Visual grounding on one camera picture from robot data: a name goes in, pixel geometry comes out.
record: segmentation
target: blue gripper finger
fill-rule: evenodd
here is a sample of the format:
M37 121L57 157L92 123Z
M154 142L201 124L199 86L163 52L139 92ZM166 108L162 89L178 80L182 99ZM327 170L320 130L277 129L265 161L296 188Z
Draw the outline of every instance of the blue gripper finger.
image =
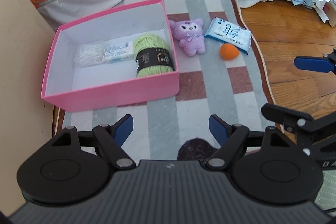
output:
M335 65L324 57L297 56L294 59L294 66L302 70L329 72L334 71Z
M222 119L216 117L216 115L210 116L209 130L220 146L229 139L228 132L223 124L229 127L228 124L226 124Z
M128 136L133 131L133 126L134 126L133 117L131 115L125 115L118 122L116 122L113 126L116 126L116 124L118 125L118 127L115 128L114 140L121 147L124 144L124 142L127 140Z

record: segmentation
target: cardboard box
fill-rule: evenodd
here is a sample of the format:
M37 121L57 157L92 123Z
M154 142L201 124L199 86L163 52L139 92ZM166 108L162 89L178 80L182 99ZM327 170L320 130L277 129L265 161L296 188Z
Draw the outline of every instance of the cardboard box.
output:
M323 11L329 18L329 24L332 27L336 26L336 0L327 2L323 8Z
M76 67L78 46L96 41L122 43L154 33L169 47L175 71L136 77L134 60ZM55 36L45 69L41 98L75 112L121 106L174 96L179 70L168 17L162 0L111 8L62 25Z

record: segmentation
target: white soap package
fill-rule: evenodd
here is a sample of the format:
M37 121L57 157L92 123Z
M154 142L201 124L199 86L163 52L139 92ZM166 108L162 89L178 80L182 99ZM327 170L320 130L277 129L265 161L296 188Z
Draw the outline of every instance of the white soap package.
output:
M131 59L134 59L133 42L124 42L105 47L103 61L106 63L114 63Z
M222 43L230 43L248 54L251 47L251 35L250 30L216 17L211 21L204 37L210 37Z

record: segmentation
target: black yarn label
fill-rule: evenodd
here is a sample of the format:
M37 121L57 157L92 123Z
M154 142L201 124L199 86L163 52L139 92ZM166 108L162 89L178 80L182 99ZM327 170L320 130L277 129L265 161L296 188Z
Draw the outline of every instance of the black yarn label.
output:
M135 60L138 65L137 73L152 66L169 66L174 70L170 53L164 48L146 48L138 53Z

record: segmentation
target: soap bar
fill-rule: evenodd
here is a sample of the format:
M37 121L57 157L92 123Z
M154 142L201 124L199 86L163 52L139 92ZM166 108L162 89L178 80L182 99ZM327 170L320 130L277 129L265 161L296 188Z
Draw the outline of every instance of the soap bar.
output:
M104 62L114 63L134 59L133 42L125 42L105 47Z
M204 37L210 37L222 43L230 43L248 54L251 47L251 35L250 30L216 17L212 20Z

